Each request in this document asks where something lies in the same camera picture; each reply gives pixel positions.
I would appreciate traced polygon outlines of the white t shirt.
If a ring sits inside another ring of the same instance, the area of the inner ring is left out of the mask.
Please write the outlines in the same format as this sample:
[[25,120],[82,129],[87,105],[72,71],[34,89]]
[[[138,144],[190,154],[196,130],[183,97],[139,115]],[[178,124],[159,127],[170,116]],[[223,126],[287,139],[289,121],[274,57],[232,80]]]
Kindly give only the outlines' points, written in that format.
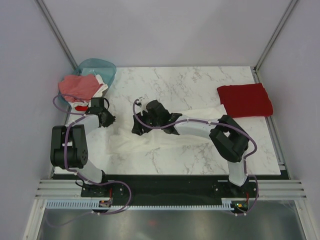
[[193,135],[167,134],[163,130],[151,130],[143,135],[132,133],[132,103],[121,105],[116,110],[116,121],[106,128],[100,129],[101,138],[105,142],[109,154],[148,152],[154,149],[176,148],[185,145],[210,143],[207,138]]

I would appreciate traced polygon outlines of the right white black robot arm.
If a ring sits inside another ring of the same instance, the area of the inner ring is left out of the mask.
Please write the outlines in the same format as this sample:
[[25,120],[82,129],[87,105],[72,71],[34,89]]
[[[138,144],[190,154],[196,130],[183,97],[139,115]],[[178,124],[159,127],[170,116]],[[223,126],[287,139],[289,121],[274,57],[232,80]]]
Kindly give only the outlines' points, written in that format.
[[133,102],[133,127],[138,136],[151,130],[162,130],[169,135],[190,135],[211,140],[220,156],[227,161],[229,191],[235,197],[247,191],[248,179],[244,159],[250,136],[228,115],[213,120],[190,118],[181,113],[170,113],[158,101],[143,104],[142,99]]

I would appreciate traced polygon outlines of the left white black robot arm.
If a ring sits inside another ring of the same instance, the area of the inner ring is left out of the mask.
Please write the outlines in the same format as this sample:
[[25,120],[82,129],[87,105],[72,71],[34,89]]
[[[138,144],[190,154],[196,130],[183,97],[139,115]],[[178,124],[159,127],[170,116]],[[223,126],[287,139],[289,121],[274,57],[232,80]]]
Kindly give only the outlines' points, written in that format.
[[51,131],[50,162],[53,167],[66,170],[92,184],[99,197],[106,196],[110,185],[106,174],[89,160],[87,134],[112,125],[116,117],[109,112],[110,103],[104,97],[94,97],[84,113],[74,112],[79,118],[68,125],[57,125]]

